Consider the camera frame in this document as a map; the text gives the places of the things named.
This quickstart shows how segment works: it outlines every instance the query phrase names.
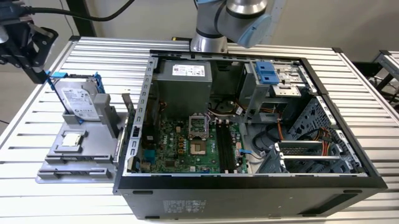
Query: blue latch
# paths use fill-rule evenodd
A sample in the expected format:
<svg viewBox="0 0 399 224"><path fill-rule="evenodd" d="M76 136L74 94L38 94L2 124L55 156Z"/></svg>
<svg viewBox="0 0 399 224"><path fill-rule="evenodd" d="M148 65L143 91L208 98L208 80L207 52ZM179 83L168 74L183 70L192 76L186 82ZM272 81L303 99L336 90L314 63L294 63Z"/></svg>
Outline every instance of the blue latch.
<svg viewBox="0 0 399 224"><path fill-rule="evenodd" d="M275 73L274 64L270 62L255 62L255 70L262 84L279 84L280 79Z"/></svg>
<svg viewBox="0 0 399 224"><path fill-rule="evenodd" d="M66 73L66 72L55 72L55 73L52 73L52 75L51 75L51 77L52 78L66 78L68 76L68 73Z"/></svg>
<svg viewBox="0 0 399 224"><path fill-rule="evenodd" d="M251 153L252 153L251 150L244 150L244 149L240 149L239 152L240 152L240 153L246 153L246 154L251 154Z"/></svg>

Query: aluminum table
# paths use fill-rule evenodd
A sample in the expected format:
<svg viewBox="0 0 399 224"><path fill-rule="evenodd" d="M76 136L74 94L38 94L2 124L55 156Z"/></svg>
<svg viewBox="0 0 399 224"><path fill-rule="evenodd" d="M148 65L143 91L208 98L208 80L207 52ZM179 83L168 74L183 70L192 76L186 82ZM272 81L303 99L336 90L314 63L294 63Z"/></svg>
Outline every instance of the aluminum table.
<svg viewBox="0 0 399 224"><path fill-rule="evenodd" d="M82 37L70 41L51 71L103 77L119 111L119 94L138 102L151 49L188 51L183 41ZM343 53L332 48L231 44L232 54L306 57L346 122L387 182L389 190L327 218L160 220L160 223L399 223L399 115ZM144 223L111 183L38 184L35 177L62 127L63 106L48 85L38 85L0 136L0 223Z"/></svg>

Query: green circuit board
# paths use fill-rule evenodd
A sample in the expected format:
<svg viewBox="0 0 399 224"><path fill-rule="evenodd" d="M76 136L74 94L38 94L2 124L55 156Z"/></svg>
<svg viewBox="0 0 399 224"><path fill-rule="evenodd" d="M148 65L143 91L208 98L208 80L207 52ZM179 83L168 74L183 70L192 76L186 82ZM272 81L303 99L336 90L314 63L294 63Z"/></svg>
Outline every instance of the green circuit board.
<svg viewBox="0 0 399 224"><path fill-rule="evenodd" d="M220 173L216 124L210 123L206 141L190 140L188 133L188 120L162 120L151 173ZM242 164L236 166L236 170L238 173L247 173L246 157L236 157L236 142L243 145L238 124L230 125L230 133L235 163L238 163L239 157L242 159Z"/></svg>

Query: wall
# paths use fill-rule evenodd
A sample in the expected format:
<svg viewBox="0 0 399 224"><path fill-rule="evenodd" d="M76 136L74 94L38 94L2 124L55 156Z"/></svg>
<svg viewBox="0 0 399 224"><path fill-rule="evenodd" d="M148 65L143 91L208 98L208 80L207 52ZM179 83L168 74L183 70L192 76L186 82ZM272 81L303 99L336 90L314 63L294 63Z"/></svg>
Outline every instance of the wall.
<svg viewBox="0 0 399 224"><path fill-rule="evenodd" d="M288 0L272 44L341 47L354 61L399 50L398 0Z"/></svg>
<svg viewBox="0 0 399 224"><path fill-rule="evenodd" d="M106 17L126 0L88 0L92 15ZM95 22L103 37L170 40L174 36L192 37L196 27L196 8L192 0L136 0L108 22Z"/></svg>
<svg viewBox="0 0 399 224"><path fill-rule="evenodd" d="M50 7L50 8L62 8L60 1L59 0L26 0L26 4L32 7ZM70 10L67 1L63 0L64 9ZM46 69L50 68L52 62L55 61L59 53L62 52L66 43L68 42L68 39L72 35L70 26L67 24L66 18L63 15L58 14L36 14L32 16L34 22L39 27L47 27L50 29L54 29L59 33L59 38L56 39L56 42L51 49L51 54L48 56ZM72 30L75 32L75 35L79 34L74 19L67 16L70 20L70 24L72 27ZM11 64L0 66L0 72L20 72L20 69L15 68Z"/></svg>

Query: sticker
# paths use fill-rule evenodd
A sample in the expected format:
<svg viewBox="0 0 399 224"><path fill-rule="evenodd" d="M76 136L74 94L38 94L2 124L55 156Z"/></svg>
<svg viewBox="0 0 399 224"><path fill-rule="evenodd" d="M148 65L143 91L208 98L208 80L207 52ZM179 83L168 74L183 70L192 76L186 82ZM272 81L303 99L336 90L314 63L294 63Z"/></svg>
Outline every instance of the sticker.
<svg viewBox="0 0 399 224"><path fill-rule="evenodd" d="M83 89L63 88L67 103L74 114L84 120L99 120L90 93Z"/></svg>
<svg viewBox="0 0 399 224"><path fill-rule="evenodd" d="M172 76L206 76L206 66L203 65L174 65Z"/></svg>
<svg viewBox="0 0 399 224"><path fill-rule="evenodd" d="M236 110L236 114L238 114L238 115L242 115L242 113L243 113L243 108L239 106L239 107L238 107L238 110Z"/></svg>
<svg viewBox="0 0 399 224"><path fill-rule="evenodd" d="M164 200L166 213L200 213L204 212L207 200Z"/></svg>

